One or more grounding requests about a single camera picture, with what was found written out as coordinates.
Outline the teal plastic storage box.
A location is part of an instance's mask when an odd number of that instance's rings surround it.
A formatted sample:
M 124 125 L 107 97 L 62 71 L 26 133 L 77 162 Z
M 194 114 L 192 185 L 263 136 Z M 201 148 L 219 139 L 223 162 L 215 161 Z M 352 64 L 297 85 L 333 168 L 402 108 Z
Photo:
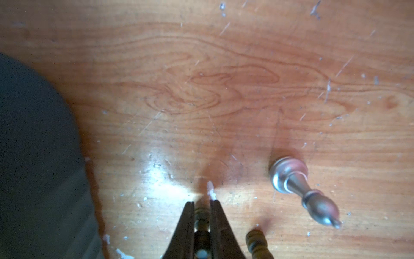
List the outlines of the teal plastic storage box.
M 1 258 L 103 257 L 69 106 L 39 73 L 1 54 Z

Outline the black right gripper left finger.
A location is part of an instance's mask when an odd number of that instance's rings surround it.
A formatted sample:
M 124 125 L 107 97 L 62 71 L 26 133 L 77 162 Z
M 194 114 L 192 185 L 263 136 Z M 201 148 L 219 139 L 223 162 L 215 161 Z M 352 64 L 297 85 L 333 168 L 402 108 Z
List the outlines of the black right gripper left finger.
M 163 259 L 193 259 L 195 239 L 195 203 L 187 202 Z

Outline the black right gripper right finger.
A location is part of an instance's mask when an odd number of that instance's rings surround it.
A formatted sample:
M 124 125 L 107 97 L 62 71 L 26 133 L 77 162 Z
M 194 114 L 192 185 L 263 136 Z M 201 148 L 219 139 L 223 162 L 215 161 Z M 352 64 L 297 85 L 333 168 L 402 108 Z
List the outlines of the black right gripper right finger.
M 213 259 L 245 259 L 218 200 L 210 200 L 210 236 Z

